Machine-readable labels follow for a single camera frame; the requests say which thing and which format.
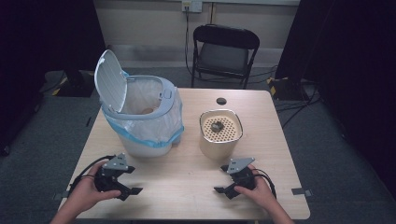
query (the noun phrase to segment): chair backrest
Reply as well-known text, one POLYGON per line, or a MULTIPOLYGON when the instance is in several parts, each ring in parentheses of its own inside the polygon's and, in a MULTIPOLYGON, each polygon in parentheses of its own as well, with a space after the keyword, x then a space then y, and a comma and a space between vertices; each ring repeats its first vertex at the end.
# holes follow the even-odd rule
POLYGON ((257 50, 260 45, 260 39, 249 30, 216 24, 197 27, 193 40, 195 46, 197 41, 239 49, 257 50))

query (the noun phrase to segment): perforated lid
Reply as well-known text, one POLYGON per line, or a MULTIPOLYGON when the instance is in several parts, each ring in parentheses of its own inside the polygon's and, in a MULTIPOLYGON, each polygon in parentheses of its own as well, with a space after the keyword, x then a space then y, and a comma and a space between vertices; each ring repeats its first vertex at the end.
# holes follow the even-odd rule
POLYGON ((201 118, 201 133, 209 142, 226 143, 239 140, 243 130, 239 118, 232 110, 211 110, 201 118))
POLYGON ((120 112, 126 98, 127 82, 113 51, 107 49, 102 54, 96 65, 94 79, 102 103, 120 112))

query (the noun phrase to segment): small black hole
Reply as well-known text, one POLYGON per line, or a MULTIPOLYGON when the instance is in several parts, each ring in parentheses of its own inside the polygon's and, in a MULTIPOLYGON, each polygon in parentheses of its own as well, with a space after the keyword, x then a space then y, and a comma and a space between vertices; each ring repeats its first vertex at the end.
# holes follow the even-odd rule
POLYGON ((220 97, 216 100, 216 103, 218 103, 218 105, 225 105, 225 104, 227 104, 227 100, 220 97))

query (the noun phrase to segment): black folding chair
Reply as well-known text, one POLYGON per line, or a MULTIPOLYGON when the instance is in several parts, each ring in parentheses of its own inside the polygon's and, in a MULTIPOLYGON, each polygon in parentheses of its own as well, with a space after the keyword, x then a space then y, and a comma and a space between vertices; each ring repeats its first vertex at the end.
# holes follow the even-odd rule
POLYGON ((243 89, 247 87, 251 66, 260 45, 260 39, 253 32, 207 24, 194 30, 193 41, 192 88, 196 79, 195 71, 199 73, 199 78, 202 78, 201 73, 238 78, 241 84, 245 81, 243 89))

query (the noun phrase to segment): chair seat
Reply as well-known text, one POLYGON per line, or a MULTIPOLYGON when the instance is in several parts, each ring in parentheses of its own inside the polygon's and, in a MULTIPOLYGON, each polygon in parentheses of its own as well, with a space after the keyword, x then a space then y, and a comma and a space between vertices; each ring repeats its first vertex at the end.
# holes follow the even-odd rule
POLYGON ((248 50, 204 43, 197 69, 245 75, 248 70, 248 50))

